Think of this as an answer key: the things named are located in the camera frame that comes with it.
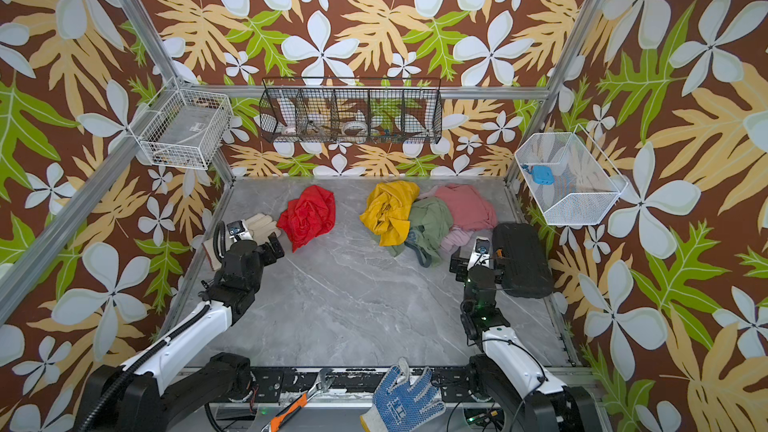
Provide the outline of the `red cloth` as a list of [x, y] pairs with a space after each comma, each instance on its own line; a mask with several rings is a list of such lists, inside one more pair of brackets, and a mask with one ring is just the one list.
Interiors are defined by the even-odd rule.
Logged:
[[288, 202], [277, 221], [277, 226], [286, 233], [296, 252], [311, 240], [330, 232], [336, 222], [336, 202], [332, 192], [312, 185], [299, 196]]

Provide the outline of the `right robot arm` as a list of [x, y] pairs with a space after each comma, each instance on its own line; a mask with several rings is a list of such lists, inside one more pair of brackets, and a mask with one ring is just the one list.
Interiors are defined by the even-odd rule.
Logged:
[[461, 323], [468, 344], [480, 350], [470, 359], [469, 390], [502, 407], [504, 431], [600, 431], [592, 394], [548, 371], [497, 307], [499, 257], [483, 238], [467, 259], [458, 251], [451, 256], [450, 270], [464, 284]]

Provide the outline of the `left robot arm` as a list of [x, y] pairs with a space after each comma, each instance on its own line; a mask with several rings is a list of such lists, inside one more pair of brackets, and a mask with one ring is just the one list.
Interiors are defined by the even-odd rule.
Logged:
[[285, 252], [275, 234], [266, 242], [240, 240], [201, 292], [195, 309], [147, 349], [119, 366], [102, 366], [86, 381], [77, 431], [166, 431], [217, 398], [253, 394], [248, 358], [219, 353], [196, 372], [180, 372], [253, 304], [265, 267]]

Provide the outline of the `pink cloth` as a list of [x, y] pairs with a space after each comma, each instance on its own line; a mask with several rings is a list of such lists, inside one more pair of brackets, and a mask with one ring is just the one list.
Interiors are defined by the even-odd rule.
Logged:
[[442, 200], [452, 216], [453, 225], [442, 240], [440, 248], [446, 253], [467, 245], [472, 233], [492, 230], [498, 225], [496, 211], [478, 190], [466, 184], [434, 186], [418, 198], [437, 197]]

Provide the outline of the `green cloth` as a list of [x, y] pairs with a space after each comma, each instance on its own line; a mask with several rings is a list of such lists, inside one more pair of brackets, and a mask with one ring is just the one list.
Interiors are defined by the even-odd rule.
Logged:
[[453, 217], [446, 203], [437, 197], [417, 200], [409, 215], [410, 228], [403, 244], [387, 246], [396, 257], [406, 249], [413, 251], [423, 268], [436, 267], [441, 262], [440, 246], [453, 226]]

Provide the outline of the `yellow cloth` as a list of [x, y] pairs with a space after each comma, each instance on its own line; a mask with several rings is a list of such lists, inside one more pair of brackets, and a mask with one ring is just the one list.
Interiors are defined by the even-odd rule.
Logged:
[[399, 246], [406, 241], [411, 208], [419, 194], [419, 186], [408, 181], [384, 182], [374, 188], [360, 220], [379, 238], [380, 246]]

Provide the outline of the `beige leather work glove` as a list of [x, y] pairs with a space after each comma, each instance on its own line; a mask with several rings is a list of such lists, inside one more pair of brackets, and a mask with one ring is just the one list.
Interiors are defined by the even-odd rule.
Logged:
[[216, 271], [221, 267], [220, 257], [236, 239], [254, 240], [257, 244], [262, 244], [266, 243], [272, 234], [279, 238], [282, 232], [271, 216], [262, 213], [246, 220], [233, 221], [227, 224], [220, 221], [214, 228], [212, 238], [204, 243], [212, 269]]

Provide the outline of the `black pouch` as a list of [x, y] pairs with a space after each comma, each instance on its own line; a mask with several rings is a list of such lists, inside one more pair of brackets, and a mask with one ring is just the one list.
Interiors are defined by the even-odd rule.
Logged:
[[511, 297], [542, 299], [554, 291], [547, 257], [533, 226], [499, 223], [492, 232], [493, 259], [501, 289]]

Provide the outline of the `blue object in basket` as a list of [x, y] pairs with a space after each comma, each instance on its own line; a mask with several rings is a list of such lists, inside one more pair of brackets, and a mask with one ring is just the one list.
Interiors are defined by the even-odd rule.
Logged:
[[527, 169], [533, 182], [537, 185], [553, 185], [555, 183], [555, 176], [550, 167], [544, 165], [533, 165]]

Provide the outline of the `blue dotted work glove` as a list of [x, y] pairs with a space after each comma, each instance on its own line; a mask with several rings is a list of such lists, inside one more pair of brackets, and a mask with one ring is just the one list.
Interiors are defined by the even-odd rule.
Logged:
[[411, 432], [446, 411], [441, 392], [432, 383], [433, 369], [425, 367], [415, 382], [405, 358], [391, 366], [372, 396], [372, 406], [360, 416], [369, 432]]

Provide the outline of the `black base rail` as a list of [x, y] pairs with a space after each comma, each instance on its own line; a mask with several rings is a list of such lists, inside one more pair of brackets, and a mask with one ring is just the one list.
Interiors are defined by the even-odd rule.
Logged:
[[[467, 399], [485, 402], [489, 396], [479, 389], [479, 380], [465, 366], [431, 366], [432, 384], [448, 403]], [[331, 390], [347, 395], [373, 393], [387, 367], [337, 367], [327, 373]], [[317, 367], [251, 367], [256, 403], [286, 403], [290, 394], [308, 391], [314, 385]]]

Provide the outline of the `aluminium frame post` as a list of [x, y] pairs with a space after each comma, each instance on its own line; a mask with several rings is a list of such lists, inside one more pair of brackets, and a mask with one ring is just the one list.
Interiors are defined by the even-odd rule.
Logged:
[[158, 67], [163, 82], [166, 83], [170, 80], [180, 81], [181, 77], [176, 72], [171, 57], [165, 50], [163, 41], [141, 0], [119, 1], [127, 19], [133, 25], [137, 37], [144, 44], [149, 58]]

